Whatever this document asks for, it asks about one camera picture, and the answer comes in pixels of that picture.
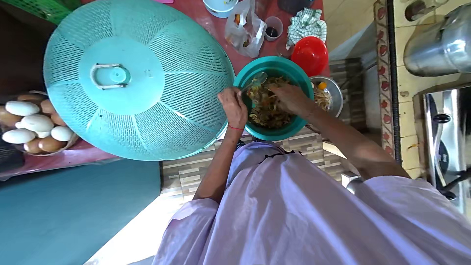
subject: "white container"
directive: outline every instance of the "white container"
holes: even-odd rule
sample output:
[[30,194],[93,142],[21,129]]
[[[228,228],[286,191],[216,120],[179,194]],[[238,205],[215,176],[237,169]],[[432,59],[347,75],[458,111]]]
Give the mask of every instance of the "white container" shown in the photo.
[[215,17],[227,18],[239,0],[203,0],[206,9]]
[[278,32],[278,36],[270,37],[267,34],[267,31],[265,30],[265,39],[267,41],[274,41],[274,40],[278,39],[281,36],[281,34],[283,33],[283,22],[281,22],[281,20],[278,17],[269,17],[265,20],[265,23],[267,24],[267,29],[269,27],[272,27],[272,28],[276,29],[276,31]]

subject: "teal bowl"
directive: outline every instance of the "teal bowl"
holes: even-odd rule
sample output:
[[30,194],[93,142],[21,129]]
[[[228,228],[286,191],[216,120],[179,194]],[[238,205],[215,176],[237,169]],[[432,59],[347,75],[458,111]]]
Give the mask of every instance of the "teal bowl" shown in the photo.
[[[242,89],[260,72],[267,73],[268,77],[285,76],[290,81],[290,84],[301,87],[308,98],[314,99],[311,81],[301,67],[288,59],[276,56],[258,58],[247,64],[235,78],[234,86]],[[250,114],[253,107],[252,101],[247,96],[244,96],[243,100]],[[279,129],[266,129],[247,122],[245,130],[261,140],[280,141],[295,135],[304,125],[306,125],[306,122],[300,117],[295,116],[291,119],[290,123]]]

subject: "checkered cloth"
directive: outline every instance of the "checkered cloth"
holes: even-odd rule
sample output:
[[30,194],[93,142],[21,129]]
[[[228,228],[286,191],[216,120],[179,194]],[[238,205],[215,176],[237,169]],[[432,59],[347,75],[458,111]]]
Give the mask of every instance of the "checkered cloth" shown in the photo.
[[327,24],[321,20],[322,10],[304,8],[295,17],[290,18],[291,25],[288,26],[288,42],[286,47],[295,45],[300,39],[314,36],[325,42],[327,37]]

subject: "soy sauce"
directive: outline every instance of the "soy sauce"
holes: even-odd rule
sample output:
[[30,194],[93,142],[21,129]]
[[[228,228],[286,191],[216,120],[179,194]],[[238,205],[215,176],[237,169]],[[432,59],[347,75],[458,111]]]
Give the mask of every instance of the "soy sauce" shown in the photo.
[[272,38],[278,37],[278,31],[274,27],[268,27],[265,32]]

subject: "teal mesh food cover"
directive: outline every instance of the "teal mesh food cover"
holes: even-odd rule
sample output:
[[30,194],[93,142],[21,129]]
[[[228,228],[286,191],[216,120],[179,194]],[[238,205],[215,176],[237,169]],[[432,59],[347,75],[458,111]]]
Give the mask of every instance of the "teal mesh food cover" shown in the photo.
[[188,157],[214,143],[217,93],[234,70],[191,18],[152,0],[97,0],[67,16],[44,58],[52,104],[80,137],[136,160]]

